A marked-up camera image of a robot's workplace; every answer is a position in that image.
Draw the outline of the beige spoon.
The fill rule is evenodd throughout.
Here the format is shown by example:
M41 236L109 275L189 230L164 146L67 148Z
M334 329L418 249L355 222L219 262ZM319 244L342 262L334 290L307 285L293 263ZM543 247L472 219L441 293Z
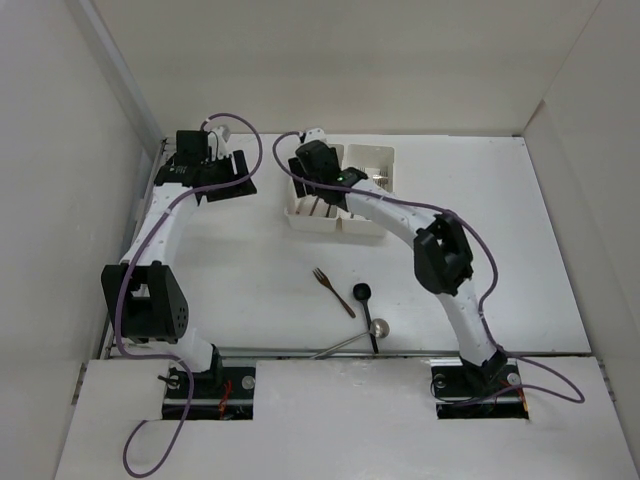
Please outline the beige spoon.
M308 216L311 211L311 206L313 204L313 198L307 196L299 200L299 204L296 209L297 215Z

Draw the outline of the copper spoon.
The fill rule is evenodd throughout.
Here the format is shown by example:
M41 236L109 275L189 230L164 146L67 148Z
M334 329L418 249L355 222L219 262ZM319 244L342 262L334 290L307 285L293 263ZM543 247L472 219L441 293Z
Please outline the copper spoon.
M311 217L319 217L322 215L322 208L323 208L324 202L320 199L317 198L314 203L312 204L311 210L310 210L310 216Z

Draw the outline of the black spoon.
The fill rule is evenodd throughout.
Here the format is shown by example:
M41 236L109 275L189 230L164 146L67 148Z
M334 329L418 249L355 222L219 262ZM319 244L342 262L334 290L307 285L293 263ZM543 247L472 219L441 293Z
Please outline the black spoon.
M363 308L367 328L370 329L372 325L372 318L371 318L368 302L372 295L371 288L367 283L357 283L354 285L352 293L355 300L361 304ZM377 355L379 353L377 339L373 334L370 334L369 337L370 337L373 353Z

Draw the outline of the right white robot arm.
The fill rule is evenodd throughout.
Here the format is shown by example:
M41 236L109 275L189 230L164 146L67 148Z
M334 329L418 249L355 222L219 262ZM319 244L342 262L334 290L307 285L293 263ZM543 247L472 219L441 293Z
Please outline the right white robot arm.
M461 221L451 212L429 214L406 205L364 172L343 169L336 149L323 140L301 143L288 164L298 195L317 196L370 220L411 248L415 278L437 297L456 335L465 386L477 394L495 387L507 359L482 320L472 282L473 253Z

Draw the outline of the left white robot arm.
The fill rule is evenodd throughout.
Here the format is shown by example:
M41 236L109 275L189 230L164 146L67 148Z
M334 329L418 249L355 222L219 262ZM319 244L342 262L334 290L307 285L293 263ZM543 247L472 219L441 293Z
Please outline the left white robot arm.
M138 234L122 259L107 265L101 284L118 345L148 345L155 356L183 361L201 396L217 394L224 373L217 351L189 323L189 306L173 272L183 232L203 203L254 195L245 154L229 147L222 125L179 130L174 153L158 169Z

